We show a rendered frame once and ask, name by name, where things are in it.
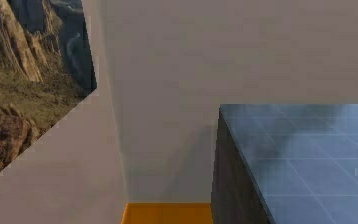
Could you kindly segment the dark cabinet with tiled top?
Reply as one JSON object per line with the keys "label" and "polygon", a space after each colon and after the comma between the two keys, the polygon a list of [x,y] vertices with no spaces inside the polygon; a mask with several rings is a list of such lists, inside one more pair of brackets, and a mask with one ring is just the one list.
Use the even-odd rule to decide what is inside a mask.
{"label": "dark cabinet with tiled top", "polygon": [[358,224],[358,104],[223,104],[213,224]]}

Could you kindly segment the mountain landscape wall picture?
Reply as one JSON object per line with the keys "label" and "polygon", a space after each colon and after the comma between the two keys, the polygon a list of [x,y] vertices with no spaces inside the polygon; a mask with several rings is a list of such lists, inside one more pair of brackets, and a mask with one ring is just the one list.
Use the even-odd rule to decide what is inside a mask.
{"label": "mountain landscape wall picture", "polygon": [[0,172],[96,88],[83,0],[0,0]]}

